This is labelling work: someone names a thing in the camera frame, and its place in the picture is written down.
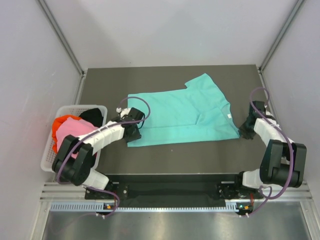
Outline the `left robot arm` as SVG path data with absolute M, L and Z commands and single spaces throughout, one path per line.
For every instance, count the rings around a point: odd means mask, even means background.
M 57 180 L 94 188 L 105 199 L 113 194 L 112 181 L 93 168 L 94 156 L 116 141 L 129 143 L 139 140 L 142 136 L 138 124 L 146 117 L 134 107 L 119 109 L 118 112 L 117 117 L 84 136 L 69 134 L 63 139 L 51 167 L 57 174 Z

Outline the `teal t shirt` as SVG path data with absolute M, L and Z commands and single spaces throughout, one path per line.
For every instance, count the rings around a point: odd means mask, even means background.
M 184 89 L 129 94 L 127 106 L 149 114 L 141 139 L 129 142 L 129 148 L 240 137 L 231 104 L 206 73 L 186 82 Z

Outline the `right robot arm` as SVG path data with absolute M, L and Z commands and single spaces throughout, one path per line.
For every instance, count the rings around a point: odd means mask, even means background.
M 260 167 L 240 172 L 235 177 L 233 192 L 239 198 L 257 193 L 263 187 L 286 185 L 299 188 L 303 183 L 307 147 L 284 137 L 275 118 L 262 101 L 250 103 L 248 117 L 239 128 L 240 137 L 252 140 L 258 135 L 266 146 Z

